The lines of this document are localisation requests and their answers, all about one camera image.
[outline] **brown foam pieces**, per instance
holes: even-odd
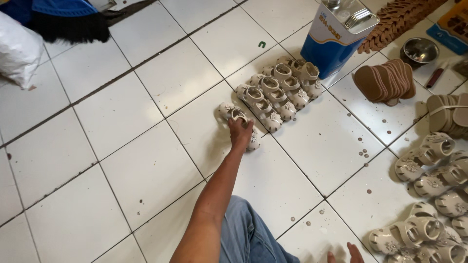
[[[468,138],[468,93],[432,95],[427,99],[429,130]]]
[[[413,70],[399,58],[382,65],[360,67],[354,74],[354,83],[369,101],[388,106],[416,94]]]

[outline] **tile grout line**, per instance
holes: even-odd
[[[120,205],[120,202],[119,202],[119,200],[117,199],[117,196],[116,196],[116,194],[115,194],[115,192],[114,192],[114,189],[112,188],[112,185],[110,184],[109,179],[107,178],[107,175],[106,175],[104,169],[102,168],[102,165],[101,165],[101,163],[99,162],[99,159],[97,158],[96,152],[94,151],[94,148],[93,148],[93,146],[91,145],[91,142],[89,141],[88,135],[87,135],[86,132],[85,132],[85,129],[84,129],[84,127],[83,127],[83,124],[81,124],[80,118],[78,117],[78,114],[76,114],[75,108],[72,107],[72,109],[73,109],[73,112],[75,113],[76,118],[78,119],[78,123],[80,124],[81,129],[83,130],[83,133],[84,133],[85,136],[86,136],[86,139],[88,140],[89,146],[91,147],[91,150],[93,151],[93,154],[94,154],[94,156],[95,156],[95,158],[96,158],[96,160],[97,160],[97,164],[99,165],[99,168],[101,169],[101,172],[102,172],[102,174],[104,175],[104,178],[106,179],[107,185],[109,186],[110,191],[112,192],[112,194],[113,194],[113,196],[114,196],[114,199],[115,199],[115,201],[117,202],[118,207],[120,208],[120,212],[122,213],[122,215],[124,216],[125,221],[127,222],[128,230],[130,230],[130,234],[133,234],[132,227],[130,226],[130,223],[128,222],[127,216],[125,216],[124,210],[122,209],[122,206]]]
[[[189,36],[193,35],[194,33],[198,32],[199,30],[201,30],[202,28],[204,28],[205,26],[213,23],[214,21],[218,20],[219,18],[221,18],[222,16],[226,15],[227,13],[229,13],[230,11],[234,10],[234,8],[240,6],[241,4],[247,2],[248,0],[244,0],[242,1],[241,3],[237,4],[236,6],[230,8],[229,10],[227,10],[226,12],[220,14],[219,16],[213,18],[211,21],[208,21],[207,23],[205,23],[203,26],[195,29],[194,31],[190,32],[189,34],[185,35],[184,37],[182,37],[181,39],[175,41],[174,43],[170,44],[169,46],[165,47],[164,49],[160,50],[159,52],[156,52],[154,55],[150,56],[149,58],[143,60],[141,63],[139,63],[138,65],[134,66],[134,67],[131,67],[130,65],[130,69],[126,70],[125,72],[123,72],[122,74],[118,75],[117,77],[111,79],[110,81],[104,83],[103,85],[101,85],[100,87],[96,88],[95,90],[91,91],[90,93],[88,93],[87,95],[83,96],[82,98],[76,100],[75,102],[67,105],[66,107],[64,107],[63,109],[60,109],[58,112],[52,114],[51,116],[47,117],[45,120],[39,122],[38,124],[32,126],[31,128],[27,129],[26,131],[20,133],[19,135],[17,135],[16,137],[14,137],[13,139],[10,139],[8,142],[5,142],[3,143],[2,145],[0,145],[0,149],[1,148],[4,148],[6,147],[7,145],[11,144],[12,142],[18,140],[19,138],[23,137],[24,135],[26,135],[27,133],[35,130],[36,128],[38,128],[39,126],[43,125],[44,123],[48,122],[49,120],[53,119],[54,117],[56,117],[57,115],[59,115],[60,113],[64,112],[65,110],[69,109],[70,107],[73,107],[77,104],[79,104],[80,102],[84,101],[85,99],[87,99],[88,97],[94,95],[95,93],[103,90],[104,88],[108,87],[109,85],[111,85],[112,83],[116,82],[117,80],[123,78],[124,76],[128,75],[129,73],[131,73],[132,71],[136,70],[137,68],[141,67],[142,65],[146,64],[148,61],[154,59],[155,57],[159,56],[160,54],[162,54],[163,52],[167,51],[168,49],[170,49],[171,47],[175,46],[176,44],[180,43],[181,41],[185,40],[186,38],[188,38]]]
[[[288,229],[286,229],[281,235],[279,235],[279,237],[275,238],[275,240],[278,241],[278,239],[280,237],[282,237],[284,234],[286,234],[291,228],[293,228],[296,224],[298,224],[304,217],[306,217],[310,212],[312,212],[315,208],[317,208],[323,202],[325,202],[325,199],[320,201],[316,206],[314,206],[311,210],[309,210],[303,217],[299,218],[299,220],[297,220],[297,222],[295,222],[292,226],[290,226]]]
[[[351,231],[351,233],[353,233],[353,235],[359,240],[359,242],[361,242],[361,244],[364,246],[364,248],[367,250],[367,252],[369,252],[369,254],[371,254],[371,256],[374,258],[374,260],[376,261],[376,263],[378,263],[379,261],[374,257],[374,255],[369,251],[369,249],[364,245],[364,243],[361,241],[361,239],[356,235],[356,233],[354,233],[354,231],[349,227],[349,225],[346,223],[346,221],[340,216],[340,214],[335,210],[335,208],[330,204],[330,202],[328,200],[325,200],[325,202],[327,202],[327,204],[331,207],[331,209],[333,209],[333,211],[335,211],[335,213],[338,215],[338,217],[341,219],[341,221],[343,221],[343,223],[348,227],[348,229]]]
[[[42,262],[41,256],[39,255],[39,250],[37,250],[36,241],[34,240],[34,236],[31,230],[31,225],[29,224],[29,219],[26,213],[24,213],[24,217],[26,218],[26,224],[28,224],[29,233],[31,234],[32,243],[34,244],[34,249],[36,250],[37,259],[39,260],[39,263],[41,263]]]

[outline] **denim leg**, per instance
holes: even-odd
[[[245,199],[231,196],[221,229],[219,262],[299,263],[299,259],[284,251]]]

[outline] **floor tile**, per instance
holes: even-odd
[[[92,262],[130,233],[99,165],[26,214],[42,262]]]
[[[456,73],[451,66],[460,61],[463,57],[458,56],[457,54],[453,53],[451,50],[437,42],[437,40],[433,39],[432,37],[426,34],[426,30],[430,28],[434,23],[431,21],[424,19],[412,29],[406,31],[403,35],[399,38],[394,40],[390,43],[386,48],[382,49],[381,52],[389,59],[399,58],[400,57],[400,49],[403,44],[412,37],[424,37],[427,39],[432,40],[436,45],[439,47],[439,57],[436,61],[422,66],[417,70],[413,71],[413,78],[419,82],[419,84],[425,86],[429,79],[432,76],[432,73],[437,69],[437,67],[441,66],[442,63],[445,61],[450,61],[450,66],[444,71],[442,76],[439,78],[437,83],[430,88],[429,90],[434,94],[449,94],[452,92],[457,86],[459,86],[465,78]]]
[[[5,149],[0,149],[0,189],[1,225],[23,210]]]
[[[397,158],[387,149],[375,157],[327,200],[374,256],[384,255],[369,246],[369,233],[408,217],[415,202],[424,201],[414,188],[395,174]]]
[[[223,81],[168,118],[203,177],[212,174],[231,149],[227,122],[218,114],[222,102],[232,102],[254,118],[260,135],[267,131],[234,91]]]
[[[69,42],[55,42],[52,44],[45,42],[44,45],[45,45],[45,49],[47,50],[47,53],[49,53],[50,58],[54,58],[57,55],[76,46],[75,44],[72,45]]]
[[[250,78],[254,74],[261,74],[264,67],[276,65],[276,60],[282,56],[287,56],[288,58],[291,57],[284,48],[280,45],[276,45],[272,47],[272,49],[263,53],[260,57],[254,59],[254,61],[248,63],[240,70],[227,77],[226,81],[234,89],[240,84],[248,84]]]
[[[387,58],[377,53],[363,65],[374,66],[385,62]],[[413,98],[400,100],[396,106],[389,107],[382,102],[372,103],[366,99],[354,84],[352,74],[356,71],[342,78],[329,91],[386,145],[409,129],[415,119],[427,113],[426,101],[432,94],[416,81],[416,95]]]
[[[164,118],[134,72],[74,108],[99,160]]]
[[[50,58],[49,58],[49,55],[47,54],[47,51],[46,51],[45,48],[44,48],[44,50],[42,51],[41,60],[39,61],[39,65],[44,64],[44,63],[47,62],[49,59],[50,59]]]
[[[328,251],[333,252],[338,262],[349,262],[347,242],[359,248],[366,263],[376,262],[326,201],[299,220],[278,242],[301,262],[327,262]]]
[[[14,141],[7,152],[24,207],[96,162],[73,109]]]
[[[240,7],[190,38],[223,77],[247,65],[277,43]],[[261,41],[266,43],[265,48],[258,46]]]
[[[39,263],[24,213],[0,228],[0,255],[4,263]]]
[[[468,81],[465,81],[456,90],[452,92],[453,95],[460,95],[461,93],[468,93]]]
[[[135,70],[164,116],[223,80],[189,39]]]
[[[138,65],[186,35],[160,2],[113,25],[110,33],[131,66]]]
[[[261,143],[244,154],[233,195],[248,200],[278,238],[294,224],[291,217],[301,218],[323,197],[270,134]]]
[[[292,36],[288,37],[287,39],[283,40],[280,45],[284,47],[295,59],[300,59],[302,56],[300,55],[300,51],[304,44],[307,34],[310,30],[310,23],[303,27],[301,30],[294,33]],[[346,62],[343,68],[336,74],[324,79],[320,80],[320,83],[325,87],[329,88],[337,81],[342,79],[346,76],[349,72],[353,71],[356,67],[374,55],[376,52],[371,52],[369,54],[362,53],[358,54],[358,52],[354,52],[354,54],[350,57],[350,59]]]
[[[133,235],[129,235],[93,263],[146,263]]]
[[[69,104],[50,62],[37,68],[31,83],[37,88],[22,90],[13,83],[0,88],[0,129],[5,142]]]
[[[300,50],[304,45],[307,35],[309,34],[310,26],[312,23],[305,25],[300,30],[296,31],[287,39],[283,40],[280,44],[286,49],[289,54],[295,59],[300,59],[302,56],[300,55]]]
[[[273,136],[314,186],[329,195],[383,145],[329,92],[298,111]],[[358,153],[367,150],[369,158]]]
[[[169,262],[185,233],[195,202],[205,185],[205,182],[201,182],[135,231],[135,238],[148,263]]]
[[[455,1],[447,1],[443,3],[439,8],[437,8],[434,12],[429,14],[427,16],[427,19],[429,19],[433,23],[437,23],[437,21],[440,19],[441,16],[447,14],[452,7],[455,6]]]
[[[389,147],[398,157],[403,156],[411,149],[421,146],[424,137],[429,134],[429,117],[426,115],[416,125],[412,126],[398,140]],[[468,141],[464,139],[455,139],[456,145],[454,151],[468,150]]]
[[[80,44],[52,59],[68,98],[75,102],[130,69],[111,38]]]
[[[233,0],[162,0],[161,3],[187,34],[236,5]]]
[[[319,4],[309,0],[249,0],[241,7],[280,42],[311,22]]]
[[[165,121],[101,165],[132,230],[203,180]]]

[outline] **can spout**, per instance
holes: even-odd
[[[328,8],[334,9],[340,5],[340,0],[328,0]]]

